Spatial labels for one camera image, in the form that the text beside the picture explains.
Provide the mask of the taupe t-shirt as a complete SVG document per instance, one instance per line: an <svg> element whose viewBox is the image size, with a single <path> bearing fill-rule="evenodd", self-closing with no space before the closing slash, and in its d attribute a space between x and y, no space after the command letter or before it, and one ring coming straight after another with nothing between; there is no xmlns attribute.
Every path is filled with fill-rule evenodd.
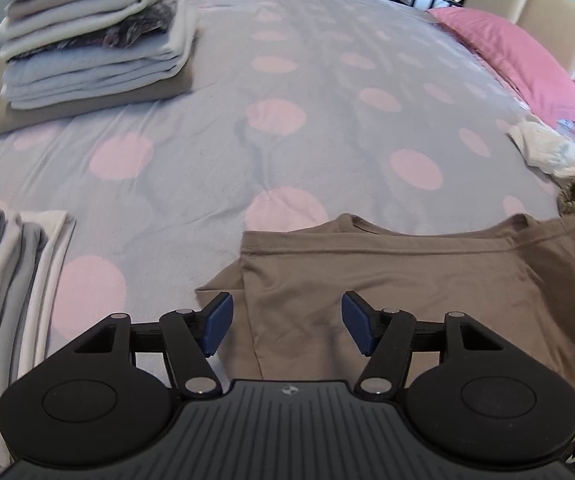
<svg viewBox="0 0 575 480"><path fill-rule="evenodd" d="M353 216L311 229L247 232L240 255L196 289L233 298L219 350L231 378L356 382L365 357L341 300L439 322L464 312L575 388L575 216L517 214L477 232L415 236Z"/></svg>

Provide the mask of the stack of folded clothes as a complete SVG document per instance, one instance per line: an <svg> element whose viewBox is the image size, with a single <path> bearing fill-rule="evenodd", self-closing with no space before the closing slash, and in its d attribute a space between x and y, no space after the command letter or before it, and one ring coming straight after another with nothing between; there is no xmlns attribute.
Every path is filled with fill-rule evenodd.
<svg viewBox="0 0 575 480"><path fill-rule="evenodd" d="M188 0L10 0L0 96L38 110L138 90L177 76L194 39Z"/></svg>

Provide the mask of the grey bedsheet with pink dots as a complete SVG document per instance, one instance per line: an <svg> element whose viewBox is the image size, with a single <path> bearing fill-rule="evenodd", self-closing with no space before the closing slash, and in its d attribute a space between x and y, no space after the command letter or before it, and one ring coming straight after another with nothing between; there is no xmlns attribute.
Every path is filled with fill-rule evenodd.
<svg viewBox="0 0 575 480"><path fill-rule="evenodd" d="M557 215L507 130L511 91L424 12L385 0L188 0L191 90L0 136L0 209L63 262L16 346L190 308L246 230L349 212L409 234Z"/></svg>

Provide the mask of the pink pillow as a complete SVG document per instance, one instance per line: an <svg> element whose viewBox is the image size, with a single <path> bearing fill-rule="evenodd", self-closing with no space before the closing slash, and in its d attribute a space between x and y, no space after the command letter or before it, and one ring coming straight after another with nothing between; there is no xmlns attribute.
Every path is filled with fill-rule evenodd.
<svg viewBox="0 0 575 480"><path fill-rule="evenodd" d="M496 14L458 6L429 14L508 81L547 125L575 122L575 81L524 29Z"/></svg>

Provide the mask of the white crumpled garment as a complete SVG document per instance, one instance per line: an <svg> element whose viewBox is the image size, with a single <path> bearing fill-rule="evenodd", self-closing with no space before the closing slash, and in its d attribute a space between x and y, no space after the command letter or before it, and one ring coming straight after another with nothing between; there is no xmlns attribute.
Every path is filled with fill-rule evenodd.
<svg viewBox="0 0 575 480"><path fill-rule="evenodd" d="M575 142L542 122L523 120L510 126L507 136L526 165L557 179L575 178Z"/></svg>

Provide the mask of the folded beige blanket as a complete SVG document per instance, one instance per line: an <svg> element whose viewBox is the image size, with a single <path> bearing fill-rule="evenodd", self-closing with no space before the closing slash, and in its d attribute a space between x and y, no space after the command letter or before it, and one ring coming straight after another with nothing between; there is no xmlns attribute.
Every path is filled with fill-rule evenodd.
<svg viewBox="0 0 575 480"><path fill-rule="evenodd" d="M191 53L186 66L172 78L154 82L154 84L140 89L118 93L115 96L100 96L100 98L66 102L38 108L38 110L12 110L10 105L0 98L0 136L18 129L36 126L43 122L72 118L97 112L98 110L105 110L105 108L176 98L176 96L188 93L191 90L193 84L193 61L194 53ZM0 60L0 90L3 70L4 65Z"/></svg>

